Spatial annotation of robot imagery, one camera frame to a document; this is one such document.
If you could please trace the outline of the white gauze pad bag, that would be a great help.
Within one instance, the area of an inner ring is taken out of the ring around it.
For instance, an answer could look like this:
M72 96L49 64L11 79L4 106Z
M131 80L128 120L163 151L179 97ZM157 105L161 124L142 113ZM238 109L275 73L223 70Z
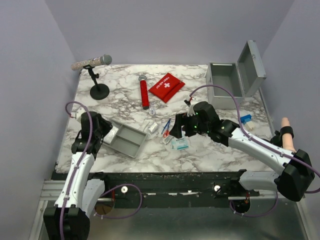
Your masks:
M110 145L118 131L119 131L119 128L116 126L113 126L112 129L109 131L109 133L103 138L103 143Z

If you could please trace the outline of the gauze bandage roll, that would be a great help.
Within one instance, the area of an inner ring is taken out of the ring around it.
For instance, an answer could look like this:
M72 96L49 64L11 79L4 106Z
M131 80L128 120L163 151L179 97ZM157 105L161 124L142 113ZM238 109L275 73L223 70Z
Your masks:
M159 125L156 122L153 122L148 128L147 128L147 133L148 134L153 134L157 129L159 128Z

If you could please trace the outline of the grey plastic divided tray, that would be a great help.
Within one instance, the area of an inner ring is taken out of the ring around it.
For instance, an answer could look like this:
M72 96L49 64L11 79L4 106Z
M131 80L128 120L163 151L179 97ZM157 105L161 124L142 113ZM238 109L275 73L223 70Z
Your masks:
M119 130L110 144L103 143L103 145L128 157L136 158L147 138L147 134L114 119L111 119L110 122L112 126L118 127Z

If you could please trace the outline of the red first aid pouch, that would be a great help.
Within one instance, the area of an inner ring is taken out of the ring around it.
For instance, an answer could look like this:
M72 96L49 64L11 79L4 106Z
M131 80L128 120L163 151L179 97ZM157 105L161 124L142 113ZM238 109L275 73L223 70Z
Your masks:
M171 73L167 73L149 89L149 92L164 103L167 103L184 85L185 83L183 81Z

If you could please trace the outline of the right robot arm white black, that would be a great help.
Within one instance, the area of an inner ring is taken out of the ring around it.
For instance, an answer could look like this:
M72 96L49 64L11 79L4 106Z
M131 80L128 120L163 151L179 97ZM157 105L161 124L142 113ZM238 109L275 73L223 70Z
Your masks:
M269 172L246 170L230 183L230 191L236 196L247 190L267 190L298 202L315 178L310 157L305 151L293 152L249 134L239 124L220 119L214 107L206 101L192 104L188 112L177 114L169 134L176 139L207 135L213 142L240 150L272 169Z

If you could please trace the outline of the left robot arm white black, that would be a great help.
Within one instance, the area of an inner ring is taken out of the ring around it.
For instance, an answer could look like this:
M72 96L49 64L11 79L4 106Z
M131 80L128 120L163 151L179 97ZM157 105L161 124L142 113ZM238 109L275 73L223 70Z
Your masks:
M54 205L43 214L51 240L86 240L98 198L107 197L111 191L111 185L101 177L88 177L112 123L94 111L84 112L80 123L81 130L71 146L71 165L63 189Z

